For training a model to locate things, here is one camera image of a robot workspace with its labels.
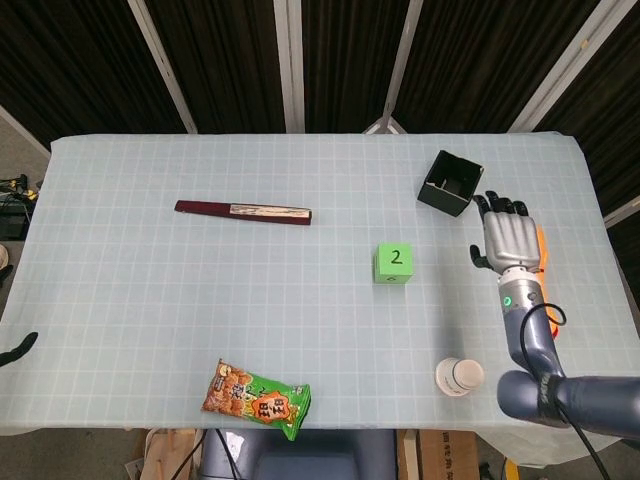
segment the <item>number 2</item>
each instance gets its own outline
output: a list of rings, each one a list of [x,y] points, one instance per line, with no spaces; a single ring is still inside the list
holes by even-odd
[[[396,254],[395,258],[393,260],[391,260],[391,263],[402,265],[402,262],[398,261],[398,259],[400,258],[400,251],[399,250],[393,250],[391,253],[395,253]]]

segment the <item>orange object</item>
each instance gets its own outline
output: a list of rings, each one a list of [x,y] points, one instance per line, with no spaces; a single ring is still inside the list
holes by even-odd
[[[549,253],[547,252],[547,242],[544,238],[544,231],[542,230],[542,227],[540,225],[536,226],[536,233],[538,234],[538,245],[540,245],[540,266],[538,267],[536,276],[538,277],[538,281],[540,282],[540,287],[542,288],[542,296],[545,298],[544,301],[546,302],[548,297],[547,291],[544,287],[544,271],[547,268],[547,258],[549,256]],[[546,311],[549,318],[553,319],[556,322],[558,321],[556,312],[552,308],[547,307]],[[553,335],[553,338],[556,338],[556,336],[558,335],[558,325],[553,322],[549,322],[549,327],[551,328],[551,335]]]

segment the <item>black square box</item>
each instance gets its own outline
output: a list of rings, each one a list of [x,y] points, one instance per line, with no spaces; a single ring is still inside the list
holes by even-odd
[[[457,217],[469,205],[484,168],[440,150],[418,200]]]

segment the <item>green cube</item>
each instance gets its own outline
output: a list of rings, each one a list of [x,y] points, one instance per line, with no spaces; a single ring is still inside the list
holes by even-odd
[[[407,283],[413,275],[411,245],[408,243],[381,243],[374,257],[376,283]]]

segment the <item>table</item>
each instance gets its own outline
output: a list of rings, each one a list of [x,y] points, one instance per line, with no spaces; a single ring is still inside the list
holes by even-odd
[[[638,375],[640,341],[575,140],[508,135],[91,135],[58,140],[0,323],[0,426],[252,426],[203,413],[218,358],[309,383],[305,427],[475,430],[520,463],[586,454],[570,430],[512,420],[496,276],[468,258],[475,208],[416,201],[440,149],[485,167],[478,191],[527,203],[549,249],[570,376]],[[310,227],[173,211],[178,199],[308,207]],[[381,242],[413,246],[406,286],[374,285]],[[486,383],[434,382],[447,356]],[[597,448],[614,440],[593,435]]]

